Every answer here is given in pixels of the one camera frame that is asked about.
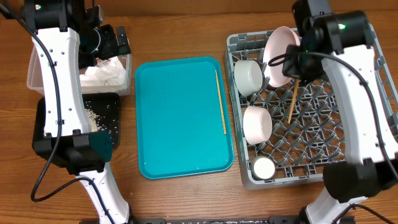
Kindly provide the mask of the large white plate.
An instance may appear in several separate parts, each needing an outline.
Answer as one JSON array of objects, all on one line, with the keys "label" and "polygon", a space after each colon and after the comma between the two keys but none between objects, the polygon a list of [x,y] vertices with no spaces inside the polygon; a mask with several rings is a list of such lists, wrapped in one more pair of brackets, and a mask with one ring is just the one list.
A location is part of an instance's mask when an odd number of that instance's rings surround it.
[{"label": "large white plate", "polygon": [[270,78],[269,85],[274,88],[281,87],[291,81],[290,77],[283,75],[282,64],[275,67],[268,66],[270,59],[286,53],[288,45],[300,45],[300,40],[292,29],[282,26],[273,31],[264,48],[263,62],[267,64],[264,76]]}]

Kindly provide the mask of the white rice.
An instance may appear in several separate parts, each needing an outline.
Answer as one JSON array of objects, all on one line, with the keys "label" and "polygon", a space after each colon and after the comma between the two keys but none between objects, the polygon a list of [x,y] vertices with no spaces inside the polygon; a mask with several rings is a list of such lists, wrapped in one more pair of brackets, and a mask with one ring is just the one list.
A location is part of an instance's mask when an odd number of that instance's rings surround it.
[{"label": "white rice", "polygon": [[120,109],[116,100],[85,101],[85,111],[91,125],[91,131],[107,131],[113,145],[119,142]]}]

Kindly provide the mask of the white tissue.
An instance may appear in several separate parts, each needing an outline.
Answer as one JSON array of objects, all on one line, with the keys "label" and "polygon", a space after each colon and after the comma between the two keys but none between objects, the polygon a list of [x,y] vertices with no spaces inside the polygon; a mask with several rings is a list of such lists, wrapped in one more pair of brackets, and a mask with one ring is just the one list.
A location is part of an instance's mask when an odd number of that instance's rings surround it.
[{"label": "white tissue", "polygon": [[112,57],[100,61],[94,67],[87,67],[80,71],[81,86],[115,86],[124,83],[126,69],[119,57]]}]

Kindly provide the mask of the wooden chopstick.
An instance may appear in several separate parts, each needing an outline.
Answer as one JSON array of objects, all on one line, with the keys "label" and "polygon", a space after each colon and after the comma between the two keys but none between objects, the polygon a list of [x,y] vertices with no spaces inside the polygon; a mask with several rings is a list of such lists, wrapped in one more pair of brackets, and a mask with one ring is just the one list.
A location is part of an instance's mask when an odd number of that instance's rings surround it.
[{"label": "wooden chopstick", "polygon": [[223,125],[223,134],[226,135],[226,124],[225,124],[225,119],[224,119],[223,103],[222,103],[222,98],[221,98],[221,90],[220,90],[220,83],[219,83],[219,79],[218,79],[217,69],[215,70],[215,77],[216,77],[216,84],[217,84],[217,90],[218,90],[218,99],[219,99],[219,104],[220,104],[221,120],[222,120],[222,125]]},{"label": "wooden chopstick", "polygon": [[295,80],[295,85],[294,85],[294,91],[293,91],[293,96],[292,96],[292,102],[290,106],[290,111],[289,111],[289,117],[288,117],[288,123],[291,123],[292,120],[292,115],[294,112],[294,107],[295,107],[295,102],[297,99],[297,93],[298,93],[298,88],[299,88],[299,80]]}]

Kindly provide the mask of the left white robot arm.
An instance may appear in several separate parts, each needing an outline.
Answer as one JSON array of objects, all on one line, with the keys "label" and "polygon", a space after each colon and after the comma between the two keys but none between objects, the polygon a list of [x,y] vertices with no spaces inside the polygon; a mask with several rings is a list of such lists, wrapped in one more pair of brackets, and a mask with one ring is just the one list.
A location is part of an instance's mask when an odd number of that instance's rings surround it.
[{"label": "left white robot arm", "polygon": [[32,147],[83,185],[100,223],[132,223],[111,171],[111,135],[92,131],[81,91],[82,68],[131,51],[125,28],[104,24],[101,13],[99,5],[86,8],[83,1],[26,0],[15,15],[32,37],[44,86],[45,123]]}]

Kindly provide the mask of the grey bowl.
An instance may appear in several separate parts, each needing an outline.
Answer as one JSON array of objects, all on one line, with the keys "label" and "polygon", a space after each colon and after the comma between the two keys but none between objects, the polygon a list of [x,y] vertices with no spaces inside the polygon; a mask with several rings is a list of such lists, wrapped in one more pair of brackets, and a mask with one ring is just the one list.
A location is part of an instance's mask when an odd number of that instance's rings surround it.
[{"label": "grey bowl", "polygon": [[262,71],[253,60],[239,60],[234,66],[234,80],[239,93],[249,96],[262,87]]}]

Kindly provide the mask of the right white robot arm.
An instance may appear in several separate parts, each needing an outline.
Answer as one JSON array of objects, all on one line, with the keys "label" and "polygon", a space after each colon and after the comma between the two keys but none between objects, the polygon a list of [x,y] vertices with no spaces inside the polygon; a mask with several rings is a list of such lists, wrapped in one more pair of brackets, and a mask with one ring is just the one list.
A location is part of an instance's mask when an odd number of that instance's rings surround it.
[{"label": "right white robot arm", "polygon": [[289,45],[269,66],[281,65],[301,85],[329,79],[345,137],[345,162],[324,167],[324,189],[297,222],[338,223],[397,183],[397,141],[382,105],[365,13],[335,14],[328,1],[297,1],[292,12],[301,43]]}]

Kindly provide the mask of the white cup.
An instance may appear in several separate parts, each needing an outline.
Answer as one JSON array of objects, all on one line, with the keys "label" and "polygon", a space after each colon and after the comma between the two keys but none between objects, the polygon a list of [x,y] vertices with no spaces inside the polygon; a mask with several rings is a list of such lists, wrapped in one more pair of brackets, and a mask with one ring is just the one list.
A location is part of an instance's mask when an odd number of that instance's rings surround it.
[{"label": "white cup", "polygon": [[251,161],[251,173],[255,179],[269,180],[275,175],[275,164],[268,157],[256,157]]}]

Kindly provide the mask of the small pink plate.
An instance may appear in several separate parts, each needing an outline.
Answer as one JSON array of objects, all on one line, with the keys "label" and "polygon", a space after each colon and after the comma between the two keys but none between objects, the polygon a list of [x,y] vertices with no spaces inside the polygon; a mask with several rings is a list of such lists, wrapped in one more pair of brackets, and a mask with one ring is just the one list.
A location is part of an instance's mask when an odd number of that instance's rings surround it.
[{"label": "small pink plate", "polygon": [[272,133],[272,119],[265,108],[248,106],[243,116],[243,131],[246,141],[259,144],[268,141]]}]

